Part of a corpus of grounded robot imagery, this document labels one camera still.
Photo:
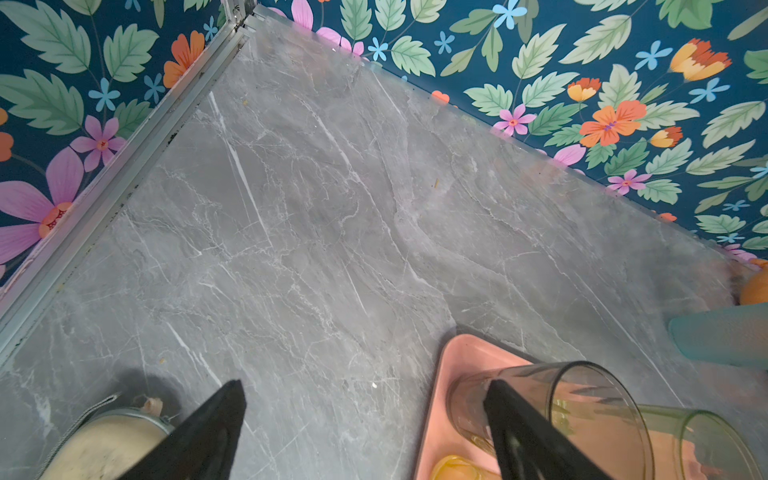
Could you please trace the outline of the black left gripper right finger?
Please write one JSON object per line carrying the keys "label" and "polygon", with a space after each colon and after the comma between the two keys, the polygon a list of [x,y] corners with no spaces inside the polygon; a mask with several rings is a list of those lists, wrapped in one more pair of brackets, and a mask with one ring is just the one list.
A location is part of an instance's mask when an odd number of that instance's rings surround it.
{"label": "black left gripper right finger", "polygon": [[608,477],[505,381],[490,382],[483,407],[503,480]]}

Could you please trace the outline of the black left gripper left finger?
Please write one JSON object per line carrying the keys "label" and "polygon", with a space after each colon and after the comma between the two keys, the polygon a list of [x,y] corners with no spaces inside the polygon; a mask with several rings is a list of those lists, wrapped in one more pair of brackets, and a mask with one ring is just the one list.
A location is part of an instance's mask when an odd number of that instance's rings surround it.
{"label": "black left gripper left finger", "polygon": [[121,478],[228,480],[246,408],[242,382],[228,381]]}

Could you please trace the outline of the grey transparent cup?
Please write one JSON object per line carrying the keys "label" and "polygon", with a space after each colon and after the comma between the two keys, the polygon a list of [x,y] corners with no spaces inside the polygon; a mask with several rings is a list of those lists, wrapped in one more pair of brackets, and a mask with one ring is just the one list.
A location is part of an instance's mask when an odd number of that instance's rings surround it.
{"label": "grey transparent cup", "polygon": [[614,479],[651,479],[647,427],[629,392],[588,361],[538,363],[467,374],[448,389],[447,415],[457,432],[487,454],[494,445],[483,409],[489,384],[503,380]]}

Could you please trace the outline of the yellow transparent cup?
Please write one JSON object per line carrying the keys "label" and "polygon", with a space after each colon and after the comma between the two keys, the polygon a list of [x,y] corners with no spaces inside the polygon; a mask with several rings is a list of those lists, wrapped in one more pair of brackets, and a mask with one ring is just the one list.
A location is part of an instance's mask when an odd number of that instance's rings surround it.
{"label": "yellow transparent cup", "polygon": [[484,469],[470,460],[448,455],[433,467],[430,480],[501,480],[497,473]]}

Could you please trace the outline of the green tall transparent cup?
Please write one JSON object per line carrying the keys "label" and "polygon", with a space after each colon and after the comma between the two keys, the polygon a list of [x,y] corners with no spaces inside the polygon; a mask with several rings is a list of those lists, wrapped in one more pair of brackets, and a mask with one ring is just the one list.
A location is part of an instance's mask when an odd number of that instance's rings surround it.
{"label": "green tall transparent cup", "polygon": [[656,479],[761,479],[760,468],[738,432],[706,410],[640,405]]}

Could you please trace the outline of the pink plastic tray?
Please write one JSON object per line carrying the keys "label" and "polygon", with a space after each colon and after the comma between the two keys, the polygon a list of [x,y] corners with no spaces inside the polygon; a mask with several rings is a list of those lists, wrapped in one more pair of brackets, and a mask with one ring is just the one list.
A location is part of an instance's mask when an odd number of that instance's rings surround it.
{"label": "pink plastic tray", "polygon": [[621,382],[588,361],[530,363],[477,336],[444,347],[415,478],[431,479],[446,458],[499,473],[483,408],[490,383],[503,380],[544,420],[613,479],[651,479],[654,458],[638,405]]}

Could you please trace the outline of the teal frosted cup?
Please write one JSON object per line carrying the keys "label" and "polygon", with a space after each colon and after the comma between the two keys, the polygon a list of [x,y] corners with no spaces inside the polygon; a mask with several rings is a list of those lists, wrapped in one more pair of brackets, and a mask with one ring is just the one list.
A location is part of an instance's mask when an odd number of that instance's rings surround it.
{"label": "teal frosted cup", "polygon": [[767,304],[699,312],[668,323],[668,333],[690,360],[767,369]]}

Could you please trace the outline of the orange plush fish toy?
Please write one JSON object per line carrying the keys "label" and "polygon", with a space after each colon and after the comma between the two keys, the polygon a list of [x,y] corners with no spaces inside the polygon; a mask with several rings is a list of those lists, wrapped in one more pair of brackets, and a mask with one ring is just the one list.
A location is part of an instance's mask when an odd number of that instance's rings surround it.
{"label": "orange plush fish toy", "polygon": [[752,259],[751,264],[758,267],[758,271],[744,284],[739,293],[740,305],[756,305],[768,302],[768,269],[767,261]]}

